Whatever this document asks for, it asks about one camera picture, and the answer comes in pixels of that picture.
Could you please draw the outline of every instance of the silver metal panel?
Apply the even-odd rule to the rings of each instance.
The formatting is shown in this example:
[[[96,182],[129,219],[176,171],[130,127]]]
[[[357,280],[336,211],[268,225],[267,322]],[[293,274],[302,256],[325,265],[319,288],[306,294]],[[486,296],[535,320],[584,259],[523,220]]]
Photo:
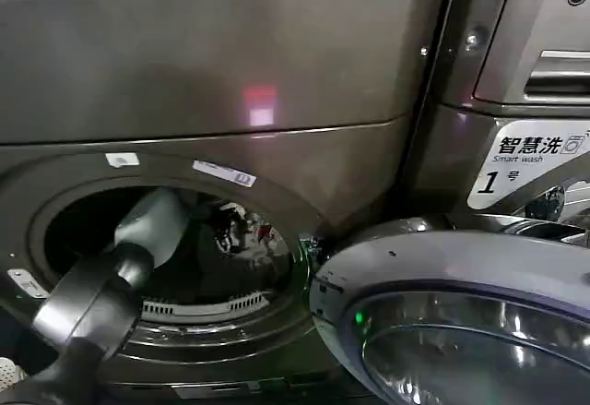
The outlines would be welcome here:
[[[584,77],[586,70],[590,75],[590,65],[582,56],[590,51],[589,9],[590,2],[571,6],[568,0],[508,0],[481,72],[476,97],[505,103],[590,103],[590,96],[585,93],[552,93],[550,84],[546,93],[534,95],[525,91],[530,78],[543,74],[547,79],[548,71],[554,73],[548,81],[565,76],[575,78],[572,71],[576,77]],[[572,52],[579,55],[572,57]]]
[[[467,197],[491,144],[506,124],[519,120],[457,110],[444,105],[429,108],[422,123],[419,146],[410,152],[405,173],[404,213],[471,211]],[[481,212],[511,214],[550,188],[568,188],[590,180],[590,157],[584,154],[550,170]],[[584,204],[576,204],[584,209]]]
[[[482,113],[536,113],[537,108],[505,109],[474,98],[476,81],[490,48],[491,36],[505,0],[452,0],[448,24],[442,35],[441,54],[436,66],[433,93],[452,106]],[[575,112],[575,107],[539,108],[544,115]]]
[[[389,121],[412,108],[438,4],[0,0],[0,142]]]

